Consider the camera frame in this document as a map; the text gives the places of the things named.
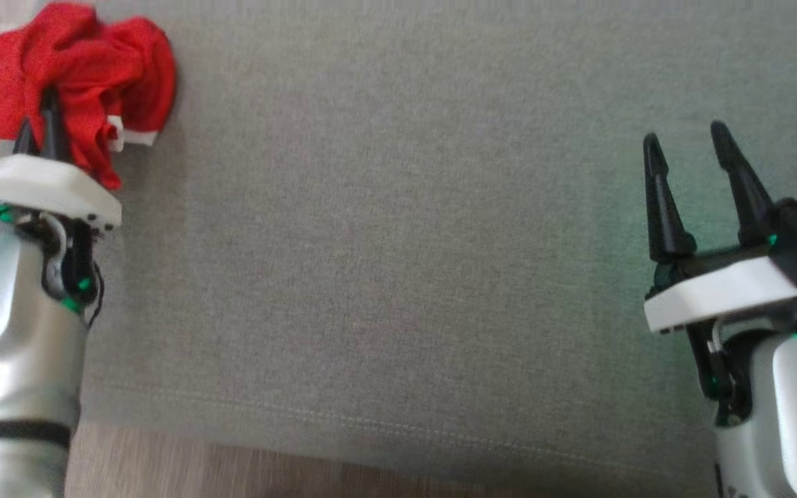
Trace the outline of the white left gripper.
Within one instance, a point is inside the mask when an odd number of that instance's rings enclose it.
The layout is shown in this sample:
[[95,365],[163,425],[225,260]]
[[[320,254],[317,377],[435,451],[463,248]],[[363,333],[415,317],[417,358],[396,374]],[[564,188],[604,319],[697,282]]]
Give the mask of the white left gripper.
[[42,91],[39,113],[40,145],[24,118],[15,155],[0,158],[0,231],[41,250],[40,283],[48,296],[75,312],[102,308],[105,281],[93,249],[102,234],[120,227],[122,207],[69,164],[73,155],[55,87]]

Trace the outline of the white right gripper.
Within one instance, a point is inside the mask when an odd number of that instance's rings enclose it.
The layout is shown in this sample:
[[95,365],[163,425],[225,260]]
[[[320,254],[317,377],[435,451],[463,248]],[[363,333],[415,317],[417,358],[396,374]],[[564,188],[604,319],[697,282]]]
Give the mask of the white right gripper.
[[[771,196],[724,122],[711,123],[711,138],[733,193],[740,245],[768,243]],[[650,258],[690,257],[696,240],[684,229],[655,133],[645,136],[643,151]],[[678,265],[661,265],[644,315],[652,334],[686,336],[699,390],[717,405],[717,422],[797,423],[797,284],[768,256],[689,278]]]

